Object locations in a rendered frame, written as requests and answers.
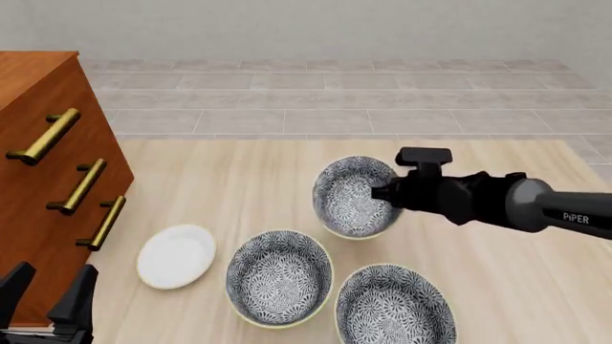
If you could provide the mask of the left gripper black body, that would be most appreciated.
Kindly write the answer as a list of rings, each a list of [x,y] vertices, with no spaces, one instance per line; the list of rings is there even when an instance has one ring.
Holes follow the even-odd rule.
[[[0,344],[92,344],[93,340],[89,330],[71,327],[50,332],[0,330]]]

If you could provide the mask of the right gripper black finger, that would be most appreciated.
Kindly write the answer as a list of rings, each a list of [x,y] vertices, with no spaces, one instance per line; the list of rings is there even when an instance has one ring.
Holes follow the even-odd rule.
[[[389,203],[393,208],[400,208],[400,193],[396,185],[372,187],[371,198]]]

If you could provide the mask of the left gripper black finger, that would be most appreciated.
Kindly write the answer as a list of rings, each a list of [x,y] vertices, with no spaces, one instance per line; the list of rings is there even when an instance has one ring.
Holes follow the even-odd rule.
[[[21,297],[32,282],[36,269],[27,262],[19,263],[5,277],[0,278],[0,329],[6,329]]]
[[[92,308],[98,270],[86,264],[65,291],[61,299],[48,312],[54,325],[53,334],[74,335],[93,332]]]

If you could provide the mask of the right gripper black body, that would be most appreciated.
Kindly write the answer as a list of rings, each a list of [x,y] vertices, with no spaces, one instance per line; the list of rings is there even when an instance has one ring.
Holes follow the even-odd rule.
[[[392,187],[392,205],[410,211],[443,215],[451,223],[462,226],[475,220],[470,185],[476,177],[402,177]]]

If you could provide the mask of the black patterned bowl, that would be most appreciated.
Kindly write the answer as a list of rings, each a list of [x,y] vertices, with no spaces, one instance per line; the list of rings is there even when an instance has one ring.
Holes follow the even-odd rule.
[[[327,165],[315,180],[314,211],[320,222],[339,237],[367,240],[393,226],[403,211],[374,200],[371,188],[387,185],[396,172],[372,157],[344,157]]]
[[[287,329],[318,314],[329,300],[334,267],[317,240],[288,229],[265,231],[238,248],[226,271],[234,311],[264,329]]]
[[[354,271],[339,288],[335,320],[342,344],[456,344],[452,311],[416,271],[375,264]]]

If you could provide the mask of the wooden cabinet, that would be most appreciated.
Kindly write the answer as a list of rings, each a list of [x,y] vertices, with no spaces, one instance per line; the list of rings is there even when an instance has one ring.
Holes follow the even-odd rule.
[[[76,108],[81,117],[38,165],[8,160],[51,126],[45,117]],[[84,172],[80,164],[107,162],[75,214],[47,210],[67,200]],[[113,201],[134,176],[75,52],[0,52],[0,277],[19,263],[36,274],[11,326],[47,326],[50,309],[71,285],[90,251],[76,240],[96,233]]]

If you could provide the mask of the white plate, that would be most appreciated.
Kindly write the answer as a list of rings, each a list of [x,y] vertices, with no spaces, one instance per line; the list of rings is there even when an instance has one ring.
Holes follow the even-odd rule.
[[[170,226],[142,246],[136,271],[152,289],[180,289],[198,280],[216,254],[214,237],[195,225]]]

